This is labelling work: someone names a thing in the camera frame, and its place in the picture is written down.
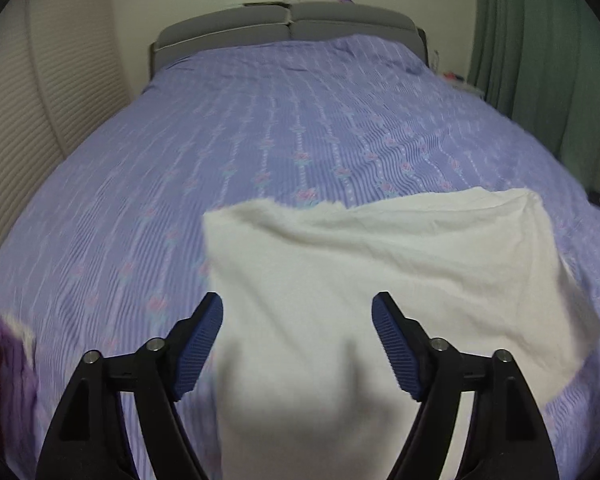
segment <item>blue rubber pad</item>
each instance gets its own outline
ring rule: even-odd
[[[423,387],[418,376],[418,360],[380,296],[376,296],[371,303],[371,319],[398,385],[419,401],[422,398]]]
[[[216,296],[180,353],[173,384],[174,400],[180,400],[196,385],[222,325],[222,312],[222,300]]]

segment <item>white towel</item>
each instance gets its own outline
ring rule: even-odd
[[[204,223],[225,309],[213,356],[224,480],[386,478],[418,404],[372,325],[379,291],[459,351],[509,349],[540,406],[600,334],[529,190],[349,210],[255,200]],[[463,394],[442,478],[455,476],[470,409]]]

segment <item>bed sheet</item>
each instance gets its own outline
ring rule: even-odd
[[[600,317],[600,211],[531,135],[406,47],[368,36],[290,41],[201,52],[162,70],[56,169],[0,250],[0,310],[38,338],[38,446],[83,352],[135,351],[198,304],[206,210],[258,197],[355,206],[475,186],[540,194]],[[178,409],[220,478],[208,371]],[[600,344],[544,415],[561,478],[573,479],[600,443]],[[148,478],[135,423],[129,432]]]

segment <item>purple bedspread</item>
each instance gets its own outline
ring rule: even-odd
[[[291,41],[162,70],[49,177],[0,250],[0,310],[38,337],[38,446],[83,352],[135,351],[198,304],[206,210],[256,197],[355,206],[473,186],[542,196],[600,316],[600,212],[531,135],[404,46]],[[220,478],[213,385],[204,374],[179,410]],[[561,478],[573,479],[600,443],[600,344],[545,415]],[[147,478],[136,424],[130,439]]]

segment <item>metal screw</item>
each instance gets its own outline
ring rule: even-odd
[[[85,355],[82,356],[82,360],[88,365],[94,364],[100,358],[100,352],[97,350],[89,350]]]
[[[449,342],[441,337],[435,337],[431,340],[431,347],[438,352],[443,352],[449,348]]]
[[[146,349],[151,352],[155,352],[164,346],[164,339],[161,337],[154,337],[146,342]]]
[[[505,350],[504,348],[496,350],[496,357],[503,363],[509,363],[513,361],[513,355],[511,355],[511,352],[509,352],[509,350]]]

